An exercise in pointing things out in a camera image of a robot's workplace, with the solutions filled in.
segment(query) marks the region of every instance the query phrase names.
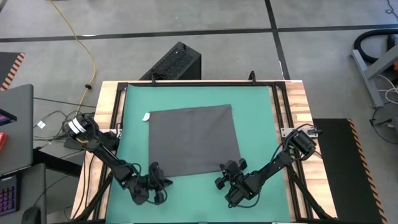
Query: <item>metal stand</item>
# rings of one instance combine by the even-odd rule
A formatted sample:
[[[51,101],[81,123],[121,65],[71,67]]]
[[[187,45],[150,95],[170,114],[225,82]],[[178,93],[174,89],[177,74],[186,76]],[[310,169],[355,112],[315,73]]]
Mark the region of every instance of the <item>metal stand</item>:
[[[398,59],[398,45],[395,45],[383,56],[374,62],[371,66],[367,66],[358,50],[353,50],[352,57],[355,59],[361,76],[366,84],[366,88],[371,95],[375,108],[384,106],[384,102],[379,94],[374,79],[378,74],[382,73],[386,68],[390,67]]]

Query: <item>white cable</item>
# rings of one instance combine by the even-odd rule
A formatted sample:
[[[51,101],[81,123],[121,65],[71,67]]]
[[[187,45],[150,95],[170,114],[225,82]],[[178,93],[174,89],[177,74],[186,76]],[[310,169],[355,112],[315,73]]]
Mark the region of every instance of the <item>white cable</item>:
[[[384,75],[377,75],[377,76],[378,76],[378,77],[381,77],[381,78],[383,78],[383,79],[385,79],[385,80],[387,80],[387,82],[390,83],[390,85],[392,86],[392,88],[389,89],[389,90],[379,90],[379,91],[385,91],[386,93],[384,94],[384,97],[386,98],[386,100],[387,100],[388,102],[390,102],[390,103],[393,103],[393,104],[397,104],[397,105],[398,105],[398,102],[393,101],[393,100],[390,100],[390,99],[388,98],[388,96],[387,96],[388,93],[391,92],[391,91],[395,91],[395,93],[398,94],[398,88],[396,88],[396,87],[394,86],[394,84],[392,84],[392,82],[390,81],[390,79],[388,79],[388,78],[385,77]]]

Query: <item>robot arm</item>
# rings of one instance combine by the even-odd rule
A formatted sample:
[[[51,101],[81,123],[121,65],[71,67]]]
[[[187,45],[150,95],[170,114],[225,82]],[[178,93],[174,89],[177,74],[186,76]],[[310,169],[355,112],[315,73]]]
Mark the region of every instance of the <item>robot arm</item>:
[[[67,136],[83,149],[93,153],[113,172],[114,178],[123,189],[128,189],[132,200],[142,205],[149,202],[149,191],[155,191],[154,204],[165,202],[162,191],[173,182],[164,177],[157,162],[149,166],[148,174],[141,176],[134,164],[118,159],[112,151],[119,147],[119,139],[112,132],[102,133],[90,114],[78,114],[64,127]]]

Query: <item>black box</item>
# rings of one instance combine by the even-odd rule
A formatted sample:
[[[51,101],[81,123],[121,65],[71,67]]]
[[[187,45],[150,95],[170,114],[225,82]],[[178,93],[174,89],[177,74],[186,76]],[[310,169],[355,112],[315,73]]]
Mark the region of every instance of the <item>black box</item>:
[[[140,80],[201,80],[201,54],[178,42]]]

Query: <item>white label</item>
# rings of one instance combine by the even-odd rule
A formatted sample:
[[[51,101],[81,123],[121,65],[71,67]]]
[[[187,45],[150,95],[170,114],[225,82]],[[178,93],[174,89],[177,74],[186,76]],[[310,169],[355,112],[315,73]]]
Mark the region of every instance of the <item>white label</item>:
[[[145,113],[144,118],[142,119],[142,121],[148,121],[150,117],[150,113]]]
[[[43,129],[44,126],[45,126],[45,123],[44,123],[43,121],[39,121],[39,122],[37,123],[37,126],[38,126],[40,129]]]

